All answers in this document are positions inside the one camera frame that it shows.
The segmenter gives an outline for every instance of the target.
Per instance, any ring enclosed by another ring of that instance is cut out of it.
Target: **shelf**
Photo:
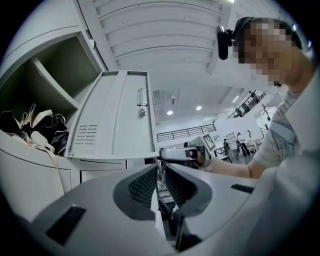
[[[20,121],[24,112],[35,104],[35,114],[52,110],[68,119],[79,107],[49,75],[37,58],[22,64],[0,90],[0,112],[12,111]]]
[[[36,57],[73,99],[99,75],[78,37],[56,43],[39,52]]]
[[[43,93],[47,93],[49,96],[49,92],[51,91],[51,89],[53,89],[69,105],[71,105],[75,109],[79,108],[79,104],[69,94],[67,94],[65,90],[61,88],[61,86],[53,79],[53,77],[49,74],[49,72],[36,57],[31,59],[31,64],[33,65],[34,69],[31,68],[29,71],[31,76],[32,73],[34,74],[33,79],[35,83],[32,88],[34,93],[38,93],[39,96],[43,95]],[[51,89],[44,89],[44,84],[47,84],[47,87]]]

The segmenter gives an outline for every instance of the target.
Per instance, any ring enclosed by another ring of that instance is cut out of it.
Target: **ventilation grille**
[[[80,125],[77,129],[76,145],[94,145],[96,142],[97,125]]]

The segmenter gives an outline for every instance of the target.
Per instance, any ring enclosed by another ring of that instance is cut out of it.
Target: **headset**
[[[218,54],[221,60],[226,60],[228,58],[228,47],[231,47],[235,44],[238,39],[240,31],[244,28],[246,24],[255,21],[256,19],[261,19],[257,17],[243,17],[238,19],[235,24],[234,29],[224,29],[223,26],[218,26],[216,28],[216,37],[218,43]],[[297,35],[297,33],[284,21],[276,20],[276,19],[269,19],[277,21],[283,29],[288,31],[291,34],[292,41],[296,43],[296,46],[302,50],[301,41]]]

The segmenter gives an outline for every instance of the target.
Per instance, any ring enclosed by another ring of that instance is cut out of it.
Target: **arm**
[[[254,159],[248,164],[230,163],[213,157],[207,172],[223,174],[236,177],[259,179],[266,167],[259,164]]]
[[[279,147],[272,134],[268,131],[265,139],[255,154],[254,159],[248,164],[229,163],[212,157],[207,172],[230,175],[236,177],[259,179],[265,169],[278,166],[280,160]]]

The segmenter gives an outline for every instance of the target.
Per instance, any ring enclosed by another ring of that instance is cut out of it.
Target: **white machine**
[[[89,180],[23,224],[52,255],[268,254],[312,205],[319,167],[319,152],[267,169],[260,180],[167,163],[166,185],[181,211],[175,248],[150,210],[155,164]]]

